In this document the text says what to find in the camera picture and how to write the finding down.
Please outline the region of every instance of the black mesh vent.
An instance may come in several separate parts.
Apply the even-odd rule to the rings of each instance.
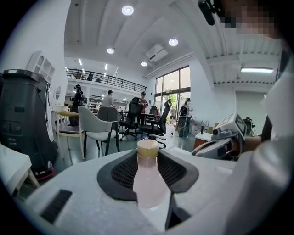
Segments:
[[[168,187],[182,179],[187,173],[185,167],[160,153],[157,158],[157,164],[158,171]]]
[[[132,190],[137,171],[137,155],[133,155],[112,168],[111,176],[121,186]]]

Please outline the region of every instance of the fluorescent light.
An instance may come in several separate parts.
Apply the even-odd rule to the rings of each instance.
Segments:
[[[112,48],[108,48],[106,51],[107,51],[109,54],[113,54],[113,53],[114,53],[114,50],[113,50]]]
[[[134,13],[134,8],[132,6],[124,6],[121,9],[121,12],[126,16],[130,16],[131,14]]]
[[[178,45],[178,40],[177,39],[171,39],[171,40],[169,40],[169,44],[171,46],[176,46],[176,45]]]
[[[272,68],[241,68],[243,73],[272,73],[273,71]]]

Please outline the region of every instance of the backpack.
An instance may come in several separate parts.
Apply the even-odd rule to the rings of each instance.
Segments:
[[[81,105],[81,106],[86,106],[86,104],[88,103],[88,99],[84,96],[84,95],[82,95],[82,93],[81,93],[81,99],[79,100],[79,105]]]
[[[188,113],[188,108],[187,106],[182,106],[180,109],[180,116],[186,116]]]

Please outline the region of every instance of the black vent slot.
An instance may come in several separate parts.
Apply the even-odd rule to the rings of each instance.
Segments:
[[[111,176],[121,186],[132,190],[137,170],[137,155],[133,155],[112,168]]]
[[[42,212],[41,217],[51,224],[54,223],[72,194],[71,191],[60,190],[52,202]]]
[[[160,172],[168,187],[182,179],[187,173],[185,167],[164,156],[163,154],[158,156],[157,164],[158,171]]]

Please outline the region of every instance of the white wall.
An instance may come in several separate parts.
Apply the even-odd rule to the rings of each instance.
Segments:
[[[266,112],[261,105],[264,94],[255,92],[236,91],[237,112],[242,118],[250,117],[256,125],[257,134],[262,133],[266,119]]]
[[[209,125],[222,121],[236,109],[236,96],[233,88],[211,89],[198,60],[190,61],[191,106],[193,118],[209,120]]]
[[[0,71],[26,69],[35,51],[41,50],[55,68],[50,100],[61,86],[57,103],[63,104],[68,80],[64,69],[64,29],[70,0],[39,0],[15,27],[0,56]]]

